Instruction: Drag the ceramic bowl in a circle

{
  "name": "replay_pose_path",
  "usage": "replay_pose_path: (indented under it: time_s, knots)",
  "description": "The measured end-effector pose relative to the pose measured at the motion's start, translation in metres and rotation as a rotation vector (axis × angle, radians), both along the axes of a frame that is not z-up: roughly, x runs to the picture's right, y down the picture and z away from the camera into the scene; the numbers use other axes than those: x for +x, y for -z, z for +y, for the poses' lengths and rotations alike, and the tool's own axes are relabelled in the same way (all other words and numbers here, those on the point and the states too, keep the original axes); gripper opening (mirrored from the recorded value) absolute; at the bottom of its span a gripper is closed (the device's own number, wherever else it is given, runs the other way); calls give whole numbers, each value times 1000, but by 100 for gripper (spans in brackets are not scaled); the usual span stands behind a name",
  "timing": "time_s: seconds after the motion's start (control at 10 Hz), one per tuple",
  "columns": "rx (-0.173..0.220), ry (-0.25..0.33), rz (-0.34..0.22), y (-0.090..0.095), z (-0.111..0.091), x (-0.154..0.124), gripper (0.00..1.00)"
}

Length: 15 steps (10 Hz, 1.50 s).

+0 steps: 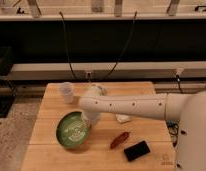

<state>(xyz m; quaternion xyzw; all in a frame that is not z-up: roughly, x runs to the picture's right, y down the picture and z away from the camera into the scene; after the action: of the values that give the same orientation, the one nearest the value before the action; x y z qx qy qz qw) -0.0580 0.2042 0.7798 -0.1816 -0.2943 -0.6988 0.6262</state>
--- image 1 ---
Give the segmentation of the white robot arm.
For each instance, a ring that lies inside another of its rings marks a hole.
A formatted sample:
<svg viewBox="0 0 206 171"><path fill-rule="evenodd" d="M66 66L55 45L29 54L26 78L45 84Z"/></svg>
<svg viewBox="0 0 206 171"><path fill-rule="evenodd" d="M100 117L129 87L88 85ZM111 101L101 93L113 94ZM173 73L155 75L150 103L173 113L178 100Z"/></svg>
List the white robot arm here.
<svg viewBox="0 0 206 171"><path fill-rule="evenodd" d="M178 121L175 171L206 171L206 91L109 96L93 85L80 97L79 106L89 125L96 123L101 113Z"/></svg>

